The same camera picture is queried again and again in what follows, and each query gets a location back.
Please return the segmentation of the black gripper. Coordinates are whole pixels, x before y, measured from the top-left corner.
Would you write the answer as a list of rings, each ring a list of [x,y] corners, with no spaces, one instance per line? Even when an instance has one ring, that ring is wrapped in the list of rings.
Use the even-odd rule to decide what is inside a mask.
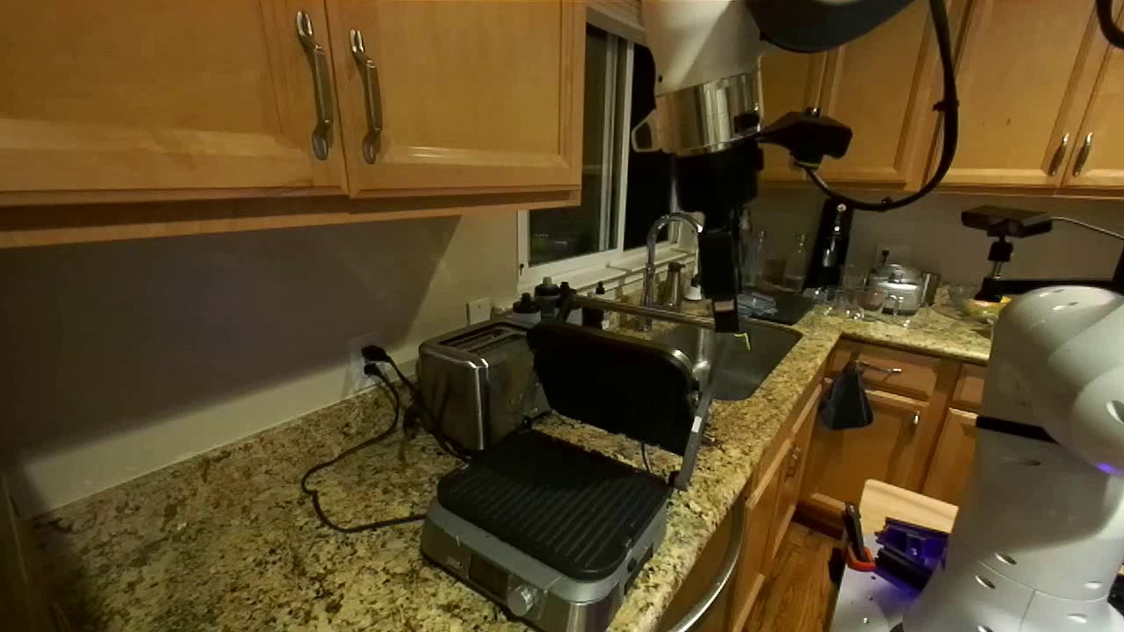
[[[758,190],[758,169],[763,152],[754,142],[673,162],[678,207],[703,216],[699,273],[721,333],[736,331],[742,217]]]

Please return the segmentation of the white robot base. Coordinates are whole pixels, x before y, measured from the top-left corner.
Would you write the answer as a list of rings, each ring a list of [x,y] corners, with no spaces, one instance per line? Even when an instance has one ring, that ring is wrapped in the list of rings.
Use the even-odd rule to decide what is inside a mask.
[[[923,590],[843,575],[830,632],[1124,632],[1124,295],[1051,286],[991,333],[978,461]]]

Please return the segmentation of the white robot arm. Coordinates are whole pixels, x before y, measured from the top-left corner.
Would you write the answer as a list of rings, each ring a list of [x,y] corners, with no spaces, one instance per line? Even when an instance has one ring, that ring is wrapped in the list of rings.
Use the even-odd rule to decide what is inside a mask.
[[[736,327],[742,217],[758,190],[758,59],[838,48],[911,0],[642,0],[653,53],[653,152],[681,210],[703,217],[699,273],[714,327]]]

